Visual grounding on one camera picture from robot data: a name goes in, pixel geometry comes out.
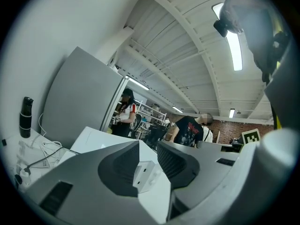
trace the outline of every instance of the black bottle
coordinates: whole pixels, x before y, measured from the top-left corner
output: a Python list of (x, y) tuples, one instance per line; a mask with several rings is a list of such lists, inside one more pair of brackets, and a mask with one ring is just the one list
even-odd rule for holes
[(24, 138), (30, 137), (32, 103), (33, 100), (30, 97), (24, 97), (20, 112), (20, 134)]

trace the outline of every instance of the red brick wall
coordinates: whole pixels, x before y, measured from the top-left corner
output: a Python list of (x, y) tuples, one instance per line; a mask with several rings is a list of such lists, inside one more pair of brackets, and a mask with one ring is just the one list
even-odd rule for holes
[[(183, 116), (176, 114), (167, 114), (169, 116), (170, 122), (177, 122)], [(262, 124), (252, 124), (252, 123), (239, 123), (239, 122), (228, 122), (228, 121), (219, 121), (214, 120), (213, 124), (208, 127), (213, 130), (213, 142), (216, 142), (218, 131), (220, 131), (220, 140), (219, 143), (229, 144), (229, 140), (232, 138), (238, 138), (242, 132), (247, 132), (249, 130), (258, 129), (261, 138), (268, 132), (273, 130), (272, 125), (262, 125)], [(172, 134), (174, 127), (170, 127), (168, 134)], [(166, 136), (166, 140), (171, 138), (171, 135)]]

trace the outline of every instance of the desk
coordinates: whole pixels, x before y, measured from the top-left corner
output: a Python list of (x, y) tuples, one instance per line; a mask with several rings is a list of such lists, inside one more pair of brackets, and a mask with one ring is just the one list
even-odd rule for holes
[[(76, 153), (90, 152), (129, 141), (136, 141), (136, 139), (119, 137), (86, 127), (76, 139), (70, 152), (67, 152), (61, 160), (67, 160), (69, 156), (72, 157)], [(153, 161), (158, 164), (157, 154), (143, 141), (139, 141), (139, 143), (140, 161)], [(170, 189), (170, 182), (162, 173), (150, 191), (138, 194), (141, 205), (160, 224), (165, 222), (168, 213)]]
[[(37, 133), (33, 129), (31, 129), (31, 136), (29, 138), (23, 138), (18, 133), (18, 134), (15, 134), (15, 135), (9, 137), (8, 139), (6, 139), (7, 145), (1, 146), (0, 155), (1, 155), (1, 159), (3, 161), (4, 166), (6, 167), (7, 173), (12, 181), (14, 181), (14, 175), (16, 174), (16, 164), (19, 160), (17, 157), (17, 154), (19, 153), (19, 149), (20, 149), (19, 141), (23, 141), (26, 144), (32, 145), (32, 147), (37, 148), (37, 149), (41, 149), (40, 146), (42, 143), (51, 142), (50, 140), (43, 137), (41, 134)], [(49, 151), (46, 151), (46, 152), (48, 154), (51, 154), (53, 152), (53, 150), (57, 150), (59, 148), (59, 146), (55, 145), (55, 144), (47, 144), (46, 148), (49, 149)], [(28, 188), (32, 183), (34, 183), (40, 177), (42, 177), (47, 172), (49, 172), (51, 169), (53, 169), (57, 158), (61, 158), (67, 150), (68, 149), (65, 149), (65, 148), (60, 149), (56, 153), (55, 157), (48, 158), (48, 161), (50, 163), (50, 168), (33, 168), (33, 167), (31, 167), (30, 168), (31, 183), (26, 184), (26, 186), (24, 186), (24, 188)], [(25, 168), (26, 165), (21, 163), (20, 167)]]

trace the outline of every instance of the gray refrigerator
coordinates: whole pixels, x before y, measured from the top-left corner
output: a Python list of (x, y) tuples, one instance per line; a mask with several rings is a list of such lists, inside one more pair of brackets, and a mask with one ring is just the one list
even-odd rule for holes
[(109, 66), (75, 48), (46, 99), (45, 137), (69, 149), (86, 126), (106, 132), (127, 82)]

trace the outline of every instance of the white ceiling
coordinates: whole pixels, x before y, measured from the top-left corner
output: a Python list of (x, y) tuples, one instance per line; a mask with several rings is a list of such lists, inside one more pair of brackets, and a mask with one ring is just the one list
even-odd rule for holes
[[(241, 112), (236, 118), (269, 120), (262, 73), (245, 36), (239, 35), (243, 70), (234, 71), (227, 40), (213, 27), (217, 17), (212, 6), (220, 2), (224, 0), (139, 0), (126, 25), (135, 31), (129, 50), (138, 52), (140, 59), (124, 49), (119, 72), (185, 113), (228, 117), (230, 108), (235, 108)], [(174, 84), (180, 91), (172, 88)]]

